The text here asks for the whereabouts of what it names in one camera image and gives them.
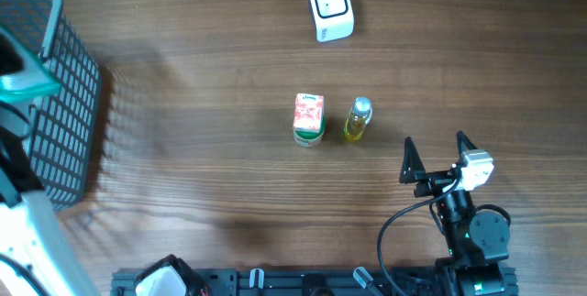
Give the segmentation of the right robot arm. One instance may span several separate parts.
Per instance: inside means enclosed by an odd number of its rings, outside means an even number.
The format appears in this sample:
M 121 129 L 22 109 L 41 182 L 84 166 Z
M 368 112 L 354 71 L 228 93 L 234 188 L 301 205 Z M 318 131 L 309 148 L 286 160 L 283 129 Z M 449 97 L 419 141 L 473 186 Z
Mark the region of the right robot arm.
M 416 198 L 432 197 L 428 208 L 445 237 L 449 255 L 431 267 L 393 268 L 391 276 L 407 295 L 517 295 L 509 258 L 511 217 L 494 204 L 476 205 L 471 192 L 489 180 L 493 158 L 457 133 L 459 159 L 448 170 L 427 171 L 412 138 L 404 142 L 399 182 L 415 185 Z

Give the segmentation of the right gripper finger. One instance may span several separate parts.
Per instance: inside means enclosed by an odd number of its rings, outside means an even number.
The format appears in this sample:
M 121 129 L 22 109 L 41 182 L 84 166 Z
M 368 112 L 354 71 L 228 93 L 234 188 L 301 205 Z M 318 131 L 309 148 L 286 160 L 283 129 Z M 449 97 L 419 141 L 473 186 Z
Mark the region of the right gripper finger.
M 457 138 L 458 151 L 459 151 L 460 155 L 465 153 L 466 151 L 477 149 L 477 147 L 470 141 L 470 139 L 466 136 L 466 134 L 462 130 L 460 130 L 456 134 L 456 138 Z
M 426 178 L 426 169 L 411 137 L 404 140 L 404 159 L 399 177 L 403 184 L 416 183 Z

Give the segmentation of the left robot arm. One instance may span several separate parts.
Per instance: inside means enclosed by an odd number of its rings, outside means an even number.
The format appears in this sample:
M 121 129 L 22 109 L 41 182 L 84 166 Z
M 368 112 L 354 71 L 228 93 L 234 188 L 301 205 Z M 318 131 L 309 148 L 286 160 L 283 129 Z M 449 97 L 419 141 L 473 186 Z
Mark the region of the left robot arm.
M 1 108 L 1 282 L 12 295 L 97 295 L 30 166 L 29 114 L 18 99 Z

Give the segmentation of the pink juice carton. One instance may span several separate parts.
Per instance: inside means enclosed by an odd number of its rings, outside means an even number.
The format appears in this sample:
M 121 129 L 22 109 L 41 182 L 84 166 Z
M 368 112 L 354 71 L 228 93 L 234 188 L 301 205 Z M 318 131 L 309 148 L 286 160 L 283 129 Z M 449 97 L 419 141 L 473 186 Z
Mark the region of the pink juice carton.
M 318 133 L 324 118 L 324 104 L 322 95 L 298 93 L 294 105 L 293 129 Z

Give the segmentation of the green white tape roll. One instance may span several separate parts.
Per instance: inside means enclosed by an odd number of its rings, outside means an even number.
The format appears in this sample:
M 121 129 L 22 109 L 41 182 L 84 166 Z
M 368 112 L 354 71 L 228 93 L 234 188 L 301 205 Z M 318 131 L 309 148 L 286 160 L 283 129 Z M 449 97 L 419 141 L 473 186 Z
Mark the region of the green white tape roll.
M 319 144 L 323 138 L 326 130 L 327 121 L 322 119 L 320 130 L 317 133 L 293 130 L 293 139 L 295 142 L 303 147 L 313 147 Z

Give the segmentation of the yellow liquid bottle silver cap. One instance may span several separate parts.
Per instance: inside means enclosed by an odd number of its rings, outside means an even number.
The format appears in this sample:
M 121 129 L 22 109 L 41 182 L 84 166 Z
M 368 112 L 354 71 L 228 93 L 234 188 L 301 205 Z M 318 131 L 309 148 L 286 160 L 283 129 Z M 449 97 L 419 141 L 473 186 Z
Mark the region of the yellow liquid bottle silver cap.
M 357 97 L 349 110 L 344 126 L 344 138 L 348 142 L 357 142 L 361 139 L 366 126 L 370 123 L 373 114 L 371 100 L 367 97 Z

